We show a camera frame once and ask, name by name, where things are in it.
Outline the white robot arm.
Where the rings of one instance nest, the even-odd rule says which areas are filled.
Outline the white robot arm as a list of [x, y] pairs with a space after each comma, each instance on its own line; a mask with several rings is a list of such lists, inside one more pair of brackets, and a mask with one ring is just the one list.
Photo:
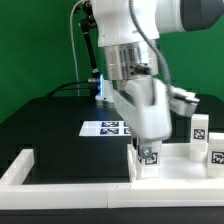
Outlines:
[[170, 32], [205, 30], [224, 14], [224, 0], [90, 0], [104, 49], [115, 108], [148, 159], [172, 132], [170, 113], [193, 115], [199, 99], [171, 83], [156, 47]]

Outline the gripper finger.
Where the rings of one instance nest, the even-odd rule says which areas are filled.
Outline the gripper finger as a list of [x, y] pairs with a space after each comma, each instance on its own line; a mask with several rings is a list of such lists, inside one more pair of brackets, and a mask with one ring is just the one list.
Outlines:
[[150, 159], [152, 154], [152, 143], [145, 139], [140, 139], [138, 143], [138, 155], [142, 159]]

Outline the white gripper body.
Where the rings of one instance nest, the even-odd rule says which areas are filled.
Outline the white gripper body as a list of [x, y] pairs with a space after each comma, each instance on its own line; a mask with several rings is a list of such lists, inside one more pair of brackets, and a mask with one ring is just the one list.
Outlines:
[[124, 91], [113, 93], [115, 108], [131, 130], [149, 142], [166, 140], [172, 132], [166, 87], [150, 76], [128, 80]]

